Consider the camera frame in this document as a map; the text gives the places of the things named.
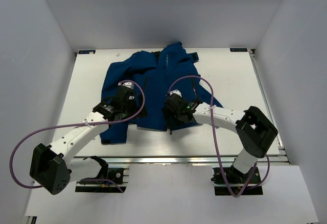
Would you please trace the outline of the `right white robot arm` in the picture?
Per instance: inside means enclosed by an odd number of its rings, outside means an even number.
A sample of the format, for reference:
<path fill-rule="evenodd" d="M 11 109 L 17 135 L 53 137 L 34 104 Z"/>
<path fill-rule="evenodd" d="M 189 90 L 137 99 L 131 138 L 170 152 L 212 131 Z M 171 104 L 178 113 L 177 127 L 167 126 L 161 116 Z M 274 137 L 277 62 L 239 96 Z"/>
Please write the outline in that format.
<path fill-rule="evenodd" d="M 188 102 L 179 93 L 172 93 L 163 109 L 169 128 L 173 125 L 197 123 L 222 128 L 238 135 L 243 149 L 230 170 L 231 178 L 244 182 L 258 159 L 264 158 L 278 135 L 277 128 L 255 106 L 245 111 L 230 110 L 204 102 Z"/>

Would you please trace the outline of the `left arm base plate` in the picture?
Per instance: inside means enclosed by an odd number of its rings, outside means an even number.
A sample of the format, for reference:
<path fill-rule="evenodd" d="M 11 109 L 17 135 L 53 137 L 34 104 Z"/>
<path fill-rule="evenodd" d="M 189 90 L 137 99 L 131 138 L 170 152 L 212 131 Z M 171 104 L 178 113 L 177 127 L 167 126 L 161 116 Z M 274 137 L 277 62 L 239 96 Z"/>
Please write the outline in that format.
<path fill-rule="evenodd" d="M 108 170 L 104 181 L 80 180 L 76 183 L 77 193 L 124 193 L 129 182 L 129 165 L 108 163 Z"/>

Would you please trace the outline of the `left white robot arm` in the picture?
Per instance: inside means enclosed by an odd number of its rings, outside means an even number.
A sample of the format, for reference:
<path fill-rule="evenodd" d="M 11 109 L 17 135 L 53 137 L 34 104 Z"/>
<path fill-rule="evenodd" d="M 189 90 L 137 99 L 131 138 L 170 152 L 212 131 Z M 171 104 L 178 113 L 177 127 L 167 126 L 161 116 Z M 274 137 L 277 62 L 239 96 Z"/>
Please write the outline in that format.
<path fill-rule="evenodd" d="M 145 95 L 132 82 L 120 84 L 114 96 L 97 104 L 85 120 L 60 139 L 34 148 L 30 176 L 52 195 L 70 182 L 108 181 L 108 163 L 98 156 L 74 161 L 75 155 L 111 125 L 143 117 Z"/>

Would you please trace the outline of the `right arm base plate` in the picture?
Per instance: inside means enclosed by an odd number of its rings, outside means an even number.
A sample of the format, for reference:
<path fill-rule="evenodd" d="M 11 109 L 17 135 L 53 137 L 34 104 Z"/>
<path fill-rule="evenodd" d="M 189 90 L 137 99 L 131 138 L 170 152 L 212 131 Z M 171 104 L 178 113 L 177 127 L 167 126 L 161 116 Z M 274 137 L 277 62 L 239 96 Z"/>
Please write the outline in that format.
<path fill-rule="evenodd" d="M 251 170 L 243 175 L 243 174 L 231 174 L 230 173 L 230 167 L 224 167 L 224 172 L 226 174 L 226 178 L 228 180 L 228 183 L 230 184 L 230 188 L 232 192 L 237 195 L 241 191 L 242 187 L 245 185 L 246 180 L 248 179 L 248 176 L 251 173 Z M 213 176 L 211 178 L 211 182 L 214 186 L 214 192 L 215 196 L 231 196 L 230 192 L 227 189 L 227 186 L 223 180 L 223 177 L 221 175 L 220 167 L 213 167 Z M 262 186 L 256 186 L 258 183 L 261 182 L 261 175 L 259 172 L 258 167 L 255 167 L 255 170 L 251 176 L 250 181 L 248 182 L 246 188 L 242 192 L 242 195 L 247 196 L 254 196 L 254 195 L 263 195 L 263 189 Z"/>

